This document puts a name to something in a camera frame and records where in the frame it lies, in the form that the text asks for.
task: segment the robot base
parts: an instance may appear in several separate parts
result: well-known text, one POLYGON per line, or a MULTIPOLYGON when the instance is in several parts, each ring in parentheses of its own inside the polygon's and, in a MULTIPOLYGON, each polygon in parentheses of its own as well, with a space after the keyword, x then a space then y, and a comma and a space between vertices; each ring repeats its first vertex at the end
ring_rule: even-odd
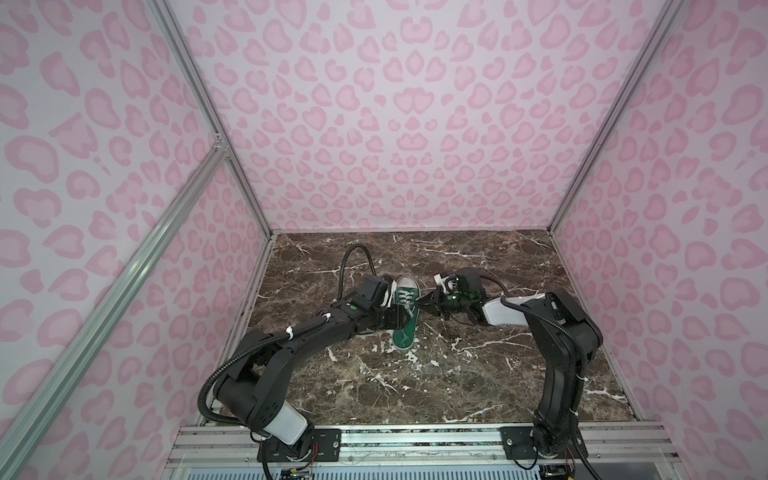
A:
MULTIPOLYGON (((531 441, 531 427, 501 427, 499 431, 502 434, 502 446, 504 447, 507 460, 533 460, 536 458, 537 453, 531 441)), ((585 457, 588 457, 589 453, 581 437, 581 432, 578 432, 578 440, 581 442, 581 451, 584 452, 585 457)), ((570 440, 568 440, 568 446, 576 455, 576 450, 571 445, 570 440)), ((566 458, 565 452, 558 453, 552 459, 556 458, 566 458)))
MULTIPOLYGON (((317 444, 317 457, 315 462, 338 462, 339 450, 341 449, 341 430, 340 429, 314 429, 312 431, 312 443, 317 444)), ((291 452, 277 438, 269 437, 261 442, 257 460, 262 462, 262 455, 266 453, 266 460, 273 462, 298 462, 290 458, 291 452)), ((301 462, 307 463, 312 460, 310 457, 302 459, 301 462)))

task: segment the shoelace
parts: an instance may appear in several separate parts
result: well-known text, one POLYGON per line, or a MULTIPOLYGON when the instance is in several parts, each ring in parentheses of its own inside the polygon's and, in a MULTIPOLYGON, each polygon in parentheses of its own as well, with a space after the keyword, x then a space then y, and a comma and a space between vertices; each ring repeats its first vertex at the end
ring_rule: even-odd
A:
POLYGON ((398 290, 397 296, 400 300, 400 304, 403 305, 406 308, 406 312, 408 313, 408 316, 413 318, 413 292, 408 292, 406 290, 398 290))

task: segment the aluminum frame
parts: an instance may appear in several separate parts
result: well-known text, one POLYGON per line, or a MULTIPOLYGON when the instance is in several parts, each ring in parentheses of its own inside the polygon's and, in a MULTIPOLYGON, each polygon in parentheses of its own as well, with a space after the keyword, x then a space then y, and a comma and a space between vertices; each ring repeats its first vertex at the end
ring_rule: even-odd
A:
POLYGON ((24 467, 48 427, 69 400, 80 379, 109 338, 144 281, 162 257, 222 161, 230 157, 221 144, 211 148, 157 225, 139 246, 123 273, 56 361, 35 395, 18 413, 0 441, 0 479, 12 480, 24 467))
MULTIPOLYGON (((463 423, 434 425, 328 425, 342 430, 338 462, 328 466, 510 465, 499 428, 531 423, 463 423)), ((680 462, 660 422, 582 422, 590 463, 680 462)), ((164 478, 189 468, 252 468, 258 445, 240 427, 185 427, 179 431, 164 478)), ((562 460, 539 459, 541 465, 562 460)), ((288 464, 270 464, 283 466, 288 464)))
POLYGON ((640 49, 640 53, 637 54, 630 70, 627 72, 626 80, 621 85, 614 103, 611 104, 611 109, 608 110, 605 120, 603 120, 592 143, 584 154, 584 160, 579 165, 573 180, 568 185, 563 195, 563 201, 560 202, 557 211, 555 211, 552 217, 552 222, 550 222, 547 228, 550 232, 556 232, 563 224, 576 195, 581 191, 584 182, 587 181, 592 167, 598 162, 603 146, 611 137, 611 134, 614 133, 619 120, 621 120, 624 112, 627 111, 632 97, 634 97, 637 89, 645 79, 645 75, 650 70, 651 65, 653 65, 661 53, 675 25, 682 20, 680 13, 688 2, 689 0, 667 0, 664 6, 661 7, 661 13, 656 18, 650 34, 648 34, 645 43, 643 43, 640 49))
POLYGON ((232 142, 230 142, 227 136, 227 130, 224 128, 223 122, 219 117, 216 108, 214 107, 213 100, 211 99, 208 90, 205 87, 202 75, 197 70, 195 61, 190 53, 189 46, 184 37, 184 33, 181 31, 179 22, 176 18, 176 14, 167 0, 145 0, 149 5, 150 10, 154 14, 157 26, 163 32, 177 63, 181 67, 181 71, 184 74, 184 78, 187 79, 187 83, 190 85, 192 94, 197 99, 197 103, 200 105, 200 111, 203 113, 206 122, 210 126, 210 129, 214 133, 217 140, 221 141, 224 146, 232 150, 231 157, 227 158, 228 163, 232 167, 232 170, 237 180, 237 186, 243 193, 246 199, 248 207, 253 212, 253 215, 258 220, 259 227, 265 237, 272 236, 272 229, 270 224, 264 215, 259 201, 256 197, 256 192, 253 191, 250 182, 243 170, 243 165, 237 158, 237 153, 232 148, 232 142))

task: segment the black cable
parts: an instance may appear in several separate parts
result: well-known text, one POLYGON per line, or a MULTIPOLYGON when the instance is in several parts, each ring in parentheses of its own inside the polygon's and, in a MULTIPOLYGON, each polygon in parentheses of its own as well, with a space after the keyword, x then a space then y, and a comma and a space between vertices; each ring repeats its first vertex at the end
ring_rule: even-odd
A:
POLYGON ((272 478, 272 473, 270 472, 270 467, 266 464, 266 455, 261 455, 261 468, 264 469, 266 480, 274 480, 274 478, 272 478))
POLYGON ((587 460, 587 456, 581 450, 581 445, 578 442, 578 435, 576 433, 577 422, 578 420, 576 419, 576 415, 571 413, 571 443, 573 443, 574 447, 576 448, 576 455, 578 455, 579 460, 581 460, 581 463, 584 464, 584 467, 587 469, 590 475, 592 475, 594 480, 602 480, 600 475, 598 475, 598 473, 592 467, 592 464, 587 460))
MULTIPOLYGON (((326 321, 327 321, 327 318, 323 317, 315 323, 312 323, 303 328, 294 330, 293 337, 295 338, 298 336, 302 336, 305 333, 308 333, 317 328, 320 328, 326 321)), ((224 362, 219 368, 214 370, 214 372, 210 374, 208 379, 200 388, 200 394, 197 396, 197 409, 200 411, 200 414, 206 419, 209 419, 211 422, 226 423, 229 425, 242 425, 243 423, 240 421, 240 419, 236 417, 230 417, 228 415, 221 415, 213 412, 207 404, 208 392, 210 391, 211 388, 213 388, 214 383, 216 383, 216 381, 219 379, 221 374, 224 373, 227 369, 229 369, 232 365, 239 362, 241 359, 247 356, 253 355, 254 353, 258 352, 259 350, 261 350, 266 346, 272 345, 274 343, 285 342, 288 339, 290 339, 290 336, 286 332, 272 335, 264 340, 261 340, 260 342, 254 343, 252 346, 249 346, 244 350, 239 351, 234 356, 232 356, 229 360, 224 362)))
POLYGON ((515 465, 522 468, 523 470, 533 470, 536 467, 536 462, 538 462, 538 450, 536 449, 536 447, 534 447, 533 449, 536 452, 536 456, 533 458, 533 463, 531 463, 529 466, 524 467, 523 465, 520 465, 518 461, 515 460, 514 458, 512 459, 512 461, 515 463, 515 465))
POLYGON ((344 257, 341 259, 341 266, 339 267, 339 293, 336 295, 337 300, 341 300, 344 296, 344 269, 346 268, 346 261, 352 253, 352 250, 356 248, 361 249, 366 257, 368 257, 368 265, 371 267, 371 273, 373 276, 376 276, 376 268, 373 266, 373 259, 371 258, 371 252, 368 250, 368 247, 362 243, 355 243, 354 245, 349 246, 349 248, 346 249, 346 252, 344 252, 344 257))
POLYGON ((507 291, 507 287, 504 286, 504 284, 498 278, 494 278, 493 276, 483 275, 482 273, 480 274, 480 278, 495 283, 496 285, 499 286, 499 288, 502 289, 502 292, 504 292, 504 296, 510 296, 509 292, 507 291))

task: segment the pink leopard print wall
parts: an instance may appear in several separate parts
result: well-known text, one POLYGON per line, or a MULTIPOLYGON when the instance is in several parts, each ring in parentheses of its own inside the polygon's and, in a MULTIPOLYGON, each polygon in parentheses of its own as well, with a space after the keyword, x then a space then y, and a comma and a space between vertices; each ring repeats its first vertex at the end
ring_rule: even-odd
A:
POLYGON ((661 0, 173 0, 279 230, 543 227, 661 0))
POLYGON ((693 480, 768 478, 766 25, 692 2, 557 235, 693 480))
POLYGON ((0 5, 0 435, 204 158, 141 0, 0 5))
POLYGON ((19 479, 158 478, 263 244, 222 165, 19 479))

